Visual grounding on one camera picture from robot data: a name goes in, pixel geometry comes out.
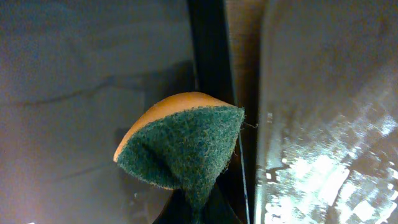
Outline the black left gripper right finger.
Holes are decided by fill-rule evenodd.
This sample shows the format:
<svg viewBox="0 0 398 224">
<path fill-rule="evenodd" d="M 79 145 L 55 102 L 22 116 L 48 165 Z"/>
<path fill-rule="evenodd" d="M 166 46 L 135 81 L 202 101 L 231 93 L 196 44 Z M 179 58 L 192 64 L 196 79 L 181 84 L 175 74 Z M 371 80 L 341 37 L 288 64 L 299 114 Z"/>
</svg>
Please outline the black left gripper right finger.
<svg viewBox="0 0 398 224">
<path fill-rule="evenodd" d="M 242 224 L 217 184 L 202 209 L 204 224 Z"/>
</svg>

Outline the orange green scrub sponge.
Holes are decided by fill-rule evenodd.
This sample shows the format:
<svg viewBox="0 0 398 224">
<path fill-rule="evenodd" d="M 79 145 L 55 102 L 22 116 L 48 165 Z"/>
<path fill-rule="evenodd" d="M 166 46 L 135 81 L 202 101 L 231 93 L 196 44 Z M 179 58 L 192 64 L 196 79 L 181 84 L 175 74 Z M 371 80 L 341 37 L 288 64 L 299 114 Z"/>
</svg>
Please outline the orange green scrub sponge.
<svg viewBox="0 0 398 224">
<path fill-rule="evenodd" d="M 182 189 L 201 210 L 234 151 L 244 108 L 200 92 L 169 96 L 130 128 L 113 160 L 130 175 L 164 189 Z"/>
</svg>

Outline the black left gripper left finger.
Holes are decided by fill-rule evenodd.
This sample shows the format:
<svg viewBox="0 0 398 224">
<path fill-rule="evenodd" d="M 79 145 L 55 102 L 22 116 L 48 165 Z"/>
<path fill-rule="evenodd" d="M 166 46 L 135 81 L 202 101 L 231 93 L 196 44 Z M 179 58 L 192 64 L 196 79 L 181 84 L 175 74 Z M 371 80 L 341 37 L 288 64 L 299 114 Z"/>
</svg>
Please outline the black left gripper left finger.
<svg viewBox="0 0 398 224">
<path fill-rule="evenodd" d="M 191 224 L 192 210 L 182 189 L 174 190 L 152 224 Z"/>
</svg>

